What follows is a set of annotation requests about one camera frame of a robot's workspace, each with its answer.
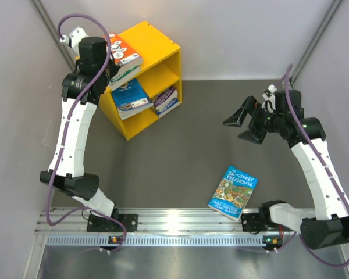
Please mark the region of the light blue treehouse book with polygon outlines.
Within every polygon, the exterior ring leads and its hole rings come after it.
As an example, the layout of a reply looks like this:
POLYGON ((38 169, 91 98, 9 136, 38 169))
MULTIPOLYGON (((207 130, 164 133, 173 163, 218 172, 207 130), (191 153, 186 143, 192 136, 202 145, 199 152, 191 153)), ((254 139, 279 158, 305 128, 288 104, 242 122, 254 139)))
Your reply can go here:
POLYGON ((241 219, 258 179, 229 166, 208 203, 208 207, 234 221, 241 219))

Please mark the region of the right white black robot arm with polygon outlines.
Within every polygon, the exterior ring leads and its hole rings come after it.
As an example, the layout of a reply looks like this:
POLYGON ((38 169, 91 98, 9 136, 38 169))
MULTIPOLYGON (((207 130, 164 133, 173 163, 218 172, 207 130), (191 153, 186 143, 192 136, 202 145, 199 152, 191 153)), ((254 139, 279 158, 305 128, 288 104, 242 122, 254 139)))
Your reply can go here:
POLYGON ((241 127, 247 115, 248 128, 238 138, 261 144, 267 133, 279 134, 298 160, 314 202, 313 209, 265 202, 259 207, 261 226, 271 231, 283 225, 299 233, 312 250, 349 243, 349 199, 332 164, 321 122, 304 115, 301 92, 280 90, 264 103, 248 96, 223 124, 241 127))

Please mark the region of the yellow wooden shelf box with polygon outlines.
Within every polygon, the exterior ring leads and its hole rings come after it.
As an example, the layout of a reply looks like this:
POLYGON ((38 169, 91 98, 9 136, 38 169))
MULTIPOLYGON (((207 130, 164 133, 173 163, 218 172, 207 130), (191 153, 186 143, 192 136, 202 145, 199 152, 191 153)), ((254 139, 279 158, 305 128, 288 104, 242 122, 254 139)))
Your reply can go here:
MULTIPOLYGON (((150 98, 155 97, 172 86, 177 90, 178 104, 181 104, 181 47, 146 21, 120 33, 119 37, 143 57, 140 72, 135 78, 147 95, 150 98)), ((151 108, 122 120, 118 116, 111 92, 111 89, 105 90, 101 95, 99 107, 126 140, 132 139, 159 120, 159 116, 151 108)))

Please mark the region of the purple 52-storey treehouse book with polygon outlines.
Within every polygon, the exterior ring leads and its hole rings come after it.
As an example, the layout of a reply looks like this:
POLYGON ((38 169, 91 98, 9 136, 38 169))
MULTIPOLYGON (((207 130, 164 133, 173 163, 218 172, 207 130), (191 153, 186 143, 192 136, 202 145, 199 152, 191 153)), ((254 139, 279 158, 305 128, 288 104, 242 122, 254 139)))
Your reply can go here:
POLYGON ((177 97, 177 90, 174 87, 169 87, 154 98, 154 107, 156 110, 162 110, 170 103, 170 101, 176 99, 177 97))

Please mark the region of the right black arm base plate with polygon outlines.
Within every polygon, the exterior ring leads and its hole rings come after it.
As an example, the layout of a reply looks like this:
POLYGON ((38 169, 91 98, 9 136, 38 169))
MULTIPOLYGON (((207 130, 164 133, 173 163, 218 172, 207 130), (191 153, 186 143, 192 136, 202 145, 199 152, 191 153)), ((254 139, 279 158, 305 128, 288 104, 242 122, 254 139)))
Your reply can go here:
POLYGON ((248 233, 278 233, 279 226, 283 227, 285 233, 294 233, 295 231, 288 228, 288 215, 272 215, 267 219, 259 213, 243 213, 241 215, 241 224, 244 232, 248 233))

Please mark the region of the blue thick paperback book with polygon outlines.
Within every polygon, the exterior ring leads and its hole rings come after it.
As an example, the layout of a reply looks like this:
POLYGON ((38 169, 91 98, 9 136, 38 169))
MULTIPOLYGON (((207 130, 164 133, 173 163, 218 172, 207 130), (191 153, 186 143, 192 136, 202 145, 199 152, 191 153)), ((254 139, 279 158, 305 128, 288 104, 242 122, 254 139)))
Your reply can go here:
POLYGON ((141 108, 152 106, 151 99, 137 78, 130 80, 111 93, 120 116, 131 115, 141 108))

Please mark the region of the dark Tale of Two Cities book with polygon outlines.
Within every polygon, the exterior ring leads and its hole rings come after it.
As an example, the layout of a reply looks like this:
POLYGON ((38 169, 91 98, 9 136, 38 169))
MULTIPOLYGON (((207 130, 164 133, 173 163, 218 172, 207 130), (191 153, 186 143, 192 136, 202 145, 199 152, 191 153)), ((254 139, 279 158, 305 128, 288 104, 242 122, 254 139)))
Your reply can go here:
POLYGON ((151 107, 148 106, 148 107, 140 107, 140 108, 135 108, 135 109, 130 109, 130 110, 120 110, 118 109, 117 112, 118 112, 118 115, 119 117, 122 119, 122 120, 126 120, 132 116, 135 116, 147 109, 150 109, 151 107))

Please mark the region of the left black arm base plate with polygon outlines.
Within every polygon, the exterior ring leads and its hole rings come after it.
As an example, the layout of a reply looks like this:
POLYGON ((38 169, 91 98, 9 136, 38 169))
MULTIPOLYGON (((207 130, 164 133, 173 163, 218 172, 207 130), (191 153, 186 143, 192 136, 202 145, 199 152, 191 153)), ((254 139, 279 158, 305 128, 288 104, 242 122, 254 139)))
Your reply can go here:
MULTIPOLYGON (((118 217, 120 222, 126 228, 128 233, 137 231, 138 215, 137 214, 120 214, 118 217)), ((88 233, 122 233, 123 228, 116 222, 109 220, 105 217, 98 217, 90 214, 87 224, 88 233)))

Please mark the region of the green 104-storey treehouse book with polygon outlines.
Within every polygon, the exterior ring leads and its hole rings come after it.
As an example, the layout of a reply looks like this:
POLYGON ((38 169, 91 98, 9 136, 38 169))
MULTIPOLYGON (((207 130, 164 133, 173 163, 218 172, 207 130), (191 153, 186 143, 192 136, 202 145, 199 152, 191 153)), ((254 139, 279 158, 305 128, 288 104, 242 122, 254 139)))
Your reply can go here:
POLYGON ((123 66, 119 69, 117 75, 113 76, 108 84, 108 87, 114 91, 117 88, 121 87, 128 81, 130 81, 136 74, 140 72, 140 66, 123 66))

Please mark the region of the blue 91-storey treehouse book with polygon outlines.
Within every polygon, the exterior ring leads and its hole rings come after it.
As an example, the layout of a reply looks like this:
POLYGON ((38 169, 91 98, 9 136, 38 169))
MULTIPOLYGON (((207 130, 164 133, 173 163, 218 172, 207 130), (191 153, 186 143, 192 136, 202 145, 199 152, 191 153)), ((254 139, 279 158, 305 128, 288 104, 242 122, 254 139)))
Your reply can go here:
POLYGON ((179 105, 180 102, 178 99, 172 99, 162 110, 156 111, 156 115, 161 118, 179 105))

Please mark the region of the aluminium mounting rail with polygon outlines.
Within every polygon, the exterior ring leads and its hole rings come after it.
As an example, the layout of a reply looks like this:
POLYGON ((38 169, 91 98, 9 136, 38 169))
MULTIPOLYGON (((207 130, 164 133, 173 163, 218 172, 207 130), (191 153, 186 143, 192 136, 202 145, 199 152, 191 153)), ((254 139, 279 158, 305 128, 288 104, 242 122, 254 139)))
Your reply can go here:
POLYGON ((244 230, 246 221, 235 222, 206 208, 123 208, 121 212, 134 216, 126 225, 126 239, 120 231, 87 231, 89 223, 85 213, 73 213, 56 226, 49 226, 45 215, 40 214, 35 233, 42 235, 49 246, 109 248, 118 246, 121 241, 124 247, 272 247, 288 243, 293 236, 287 228, 253 234, 252 230, 244 230))

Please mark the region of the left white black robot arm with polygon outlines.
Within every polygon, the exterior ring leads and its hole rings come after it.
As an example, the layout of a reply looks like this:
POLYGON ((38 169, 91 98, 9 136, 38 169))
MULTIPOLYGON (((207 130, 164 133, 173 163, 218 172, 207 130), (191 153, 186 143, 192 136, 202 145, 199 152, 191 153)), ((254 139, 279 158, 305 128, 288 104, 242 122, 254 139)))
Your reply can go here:
POLYGON ((84 171, 84 152, 91 120, 100 96, 119 68, 101 37, 85 37, 77 44, 76 67, 62 81, 62 117, 54 158, 40 181, 101 214, 99 223, 113 231, 120 223, 113 201, 99 189, 99 178, 84 171))

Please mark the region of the orange 78-storey treehouse book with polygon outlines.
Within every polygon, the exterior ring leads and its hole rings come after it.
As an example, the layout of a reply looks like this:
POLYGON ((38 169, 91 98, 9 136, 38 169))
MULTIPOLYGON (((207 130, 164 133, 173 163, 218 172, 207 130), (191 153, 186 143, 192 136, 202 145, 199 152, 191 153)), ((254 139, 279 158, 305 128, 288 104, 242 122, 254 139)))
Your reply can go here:
POLYGON ((108 38, 111 43, 110 52, 117 65, 136 67, 143 63, 142 56, 117 33, 109 33, 108 38))

